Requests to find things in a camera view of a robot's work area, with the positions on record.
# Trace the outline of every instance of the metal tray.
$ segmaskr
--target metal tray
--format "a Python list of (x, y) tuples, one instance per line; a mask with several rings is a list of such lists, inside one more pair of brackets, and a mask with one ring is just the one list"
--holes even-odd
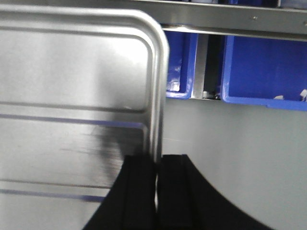
[(108, 188), (158, 161), (168, 44), (135, 10), (0, 5), (0, 180)]

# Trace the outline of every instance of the white paper scrap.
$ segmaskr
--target white paper scrap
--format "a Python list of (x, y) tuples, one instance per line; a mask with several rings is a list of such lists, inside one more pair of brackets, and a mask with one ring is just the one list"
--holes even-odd
[(305, 102), (307, 99), (307, 90), (303, 89), (303, 91), (300, 93), (300, 96), (301, 96), (301, 101)]
[(276, 100), (284, 100), (283, 95), (276, 96), (276, 97), (274, 97), (274, 99), (276, 99)]

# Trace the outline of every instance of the blue storage bin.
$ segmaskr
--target blue storage bin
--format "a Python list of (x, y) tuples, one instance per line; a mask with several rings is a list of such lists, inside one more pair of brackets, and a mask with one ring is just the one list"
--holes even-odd
[(165, 32), (170, 47), (166, 96), (191, 97), (195, 75), (198, 34)]
[(227, 36), (222, 75), (225, 102), (307, 111), (306, 42)]

